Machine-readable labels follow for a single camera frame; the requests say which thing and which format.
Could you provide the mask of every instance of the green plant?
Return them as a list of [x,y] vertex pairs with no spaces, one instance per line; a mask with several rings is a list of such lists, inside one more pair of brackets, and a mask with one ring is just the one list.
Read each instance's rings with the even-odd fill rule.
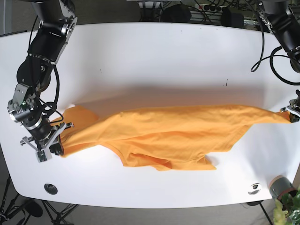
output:
[[281,202],[275,199],[274,225],[298,225],[300,223],[300,190],[294,198],[290,194],[284,194]]

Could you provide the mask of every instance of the orange fabric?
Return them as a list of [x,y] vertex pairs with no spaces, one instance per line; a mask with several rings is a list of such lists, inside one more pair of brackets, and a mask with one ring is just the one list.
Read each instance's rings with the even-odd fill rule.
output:
[[61,134],[64,156],[103,145],[124,166],[151,165],[163,171],[213,170],[209,152],[229,151],[255,123],[289,123],[285,113],[242,105],[144,108],[101,119],[81,106],[67,109]]

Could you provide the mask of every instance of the gray floor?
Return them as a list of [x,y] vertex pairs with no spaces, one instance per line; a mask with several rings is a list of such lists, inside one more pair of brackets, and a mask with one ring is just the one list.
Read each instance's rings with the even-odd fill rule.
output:
[[[35,18],[31,5],[27,2],[12,0],[12,31],[30,30]],[[136,2],[126,0],[74,0],[78,24],[137,22],[140,11]],[[5,160],[0,150],[0,196],[8,177]],[[9,190],[8,200],[16,194],[13,185]],[[57,210],[66,205],[53,203]],[[263,202],[266,211],[272,216],[274,202]],[[7,225],[15,225],[22,218],[22,213]],[[245,204],[202,207],[190,209],[147,210],[147,209],[119,209],[106,207],[79,206],[67,221],[76,225],[267,225],[261,208],[248,207]],[[29,225],[50,225],[51,221],[44,212],[41,218],[31,218]]]

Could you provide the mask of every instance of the white table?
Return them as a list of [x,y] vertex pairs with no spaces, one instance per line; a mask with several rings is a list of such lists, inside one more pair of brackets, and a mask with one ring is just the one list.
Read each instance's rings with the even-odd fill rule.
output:
[[[269,199],[270,180],[293,181],[300,162],[299,124],[254,125],[229,152],[210,153],[215,171],[167,171],[123,167],[102,146],[39,163],[20,146],[29,136],[6,110],[16,72],[25,60],[29,33],[0,38],[0,143],[16,190],[23,196],[83,205],[181,208]],[[296,87],[278,80],[268,61],[250,68],[261,52],[261,33],[226,27],[170,23],[77,26],[58,63],[59,109],[80,104],[99,115],[145,106],[244,104],[278,111]],[[266,34],[265,55],[279,44]],[[276,70],[300,81],[285,58]],[[54,98],[55,79],[42,93]],[[58,188],[50,195],[44,184]],[[262,190],[249,195],[260,183]]]

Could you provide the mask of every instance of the black cable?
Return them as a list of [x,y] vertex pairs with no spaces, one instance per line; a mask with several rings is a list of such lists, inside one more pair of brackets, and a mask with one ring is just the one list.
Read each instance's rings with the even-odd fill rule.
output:
[[268,216],[268,214],[267,214],[266,210],[264,210],[264,207],[263,207],[263,205],[262,205],[262,203],[261,203],[261,202],[259,202],[259,205],[261,206],[261,208],[262,208],[262,210],[263,210],[263,212],[264,212],[264,214],[265,214],[266,218],[268,219],[268,222],[270,223],[270,225],[273,225],[273,223],[272,223],[272,221],[271,221],[270,217]]
[[[284,82],[284,83],[286,83],[286,84],[289,84],[289,85],[300,86],[300,82],[291,82],[291,81],[288,81],[288,80],[282,78],[282,77],[277,73],[277,71],[275,70],[275,68],[274,68],[274,66],[273,66],[273,58],[274,58],[274,57],[284,57],[284,58],[288,58],[288,59],[290,59],[290,60],[293,60],[294,62],[297,62],[295,59],[290,58],[290,57],[288,57],[288,56],[286,56],[286,55],[274,55],[274,54],[275,54],[276,52],[278,52],[281,48],[282,48],[282,47],[275,48],[275,49],[272,51],[271,55],[270,55],[270,56],[267,56],[267,57],[265,57],[265,58],[263,58],[263,59],[261,60],[261,62],[264,61],[264,60],[266,60],[266,59],[270,59],[271,70],[272,70],[272,72],[275,74],[275,76],[276,76],[279,80],[281,80],[282,82]],[[252,70],[258,63],[259,63],[259,62],[255,63],[255,64],[252,66],[251,70]]]
[[55,123],[57,122],[61,122],[64,120],[64,117],[63,115],[58,112],[56,110],[56,104],[57,104],[57,101],[58,101],[58,96],[59,96],[59,91],[60,91],[60,80],[59,80],[59,74],[58,74],[58,71],[57,71],[57,68],[56,68],[56,65],[53,66],[54,68],[54,72],[55,72],[55,76],[56,76],[56,93],[55,93],[55,99],[54,99],[54,106],[55,106],[55,109],[52,108],[51,106],[49,106],[49,102],[44,102],[37,94],[36,92],[36,86],[35,86],[35,83],[34,83],[34,78],[33,78],[33,68],[32,68],[32,60],[31,60],[31,57],[30,57],[30,44],[31,44],[31,37],[32,37],[32,33],[33,33],[33,29],[34,29],[34,26],[37,22],[37,19],[38,19],[38,16],[36,16],[35,20],[34,20],[34,23],[32,25],[32,28],[31,28],[31,32],[30,32],[30,37],[29,37],[29,43],[28,43],[28,57],[29,57],[29,60],[30,60],[30,74],[31,74],[31,81],[32,81],[32,87],[33,87],[33,92],[35,93],[36,97],[38,98],[38,100],[40,100],[46,107],[49,107],[53,112],[56,112],[60,117],[61,117],[61,120],[58,120],[58,121],[55,121]]
[[[273,73],[275,74],[275,76],[276,76],[279,80],[281,80],[282,82],[287,83],[287,84],[289,84],[289,85],[293,85],[293,86],[300,86],[300,82],[291,82],[291,81],[288,81],[288,80],[282,78],[282,77],[277,73],[277,71],[275,70],[274,65],[273,65],[273,58],[274,58],[274,56],[276,56],[275,53],[278,52],[278,51],[281,50],[281,49],[282,49],[281,46],[275,48],[275,49],[272,51],[271,55],[270,55],[270,66],[271,66],[272,72],[273,72]],[[297,63],[297,61],[296,61],[295,59],[292,59],[292,58],[290,58],[290,57],[288,57],[288,56],[285,56],[285,57],[286,57],[286,58],[289,58],[289,59],[291,59],[291,60],[293,60],[294,62]]]
[[259,18],[259,15],[257,14],[257,12],[254,10],[254,8],[251,6],[251,4],[247,1],[247,0],[244,0],[246,3],[247,3],[247,5],[251,8],[251,10],[252,10],[252,12],[254,13],[254,15],[256,16],[256,19],[257,19],[257,21],[258,21],[258,24],[259,24],[259,26],[260,26],[260,28],[261,28],[261,32],[262,32],[262,53],[261,53],[261,56],[260,56],[260,58],[259,58],[259,61],[256,63],[256,64],[254,64],[254,66],[251,68],[251,72],[255,72],[258,68],[259,68],[259,66],[260,66],[260,64],[261,64],[261,62],[262,62],[262,60],[263,60],[263,53],[264,53],[264,32],[263,32],[263,23],[262,23],[262,21],[260,20],[260,18]]
[[209,22],[211,23],[211,25],[214,25],[214,23],[210,20],[210,18],[207,16],[207,14],[205,13],[205,11],[202,9],[202,7],[200,6],[200,4],[197,2],[197,0],[194,0],[197,5],[199,6],[199,9],[203,12],[204,17],[207,17],[207,19],[209,20]]

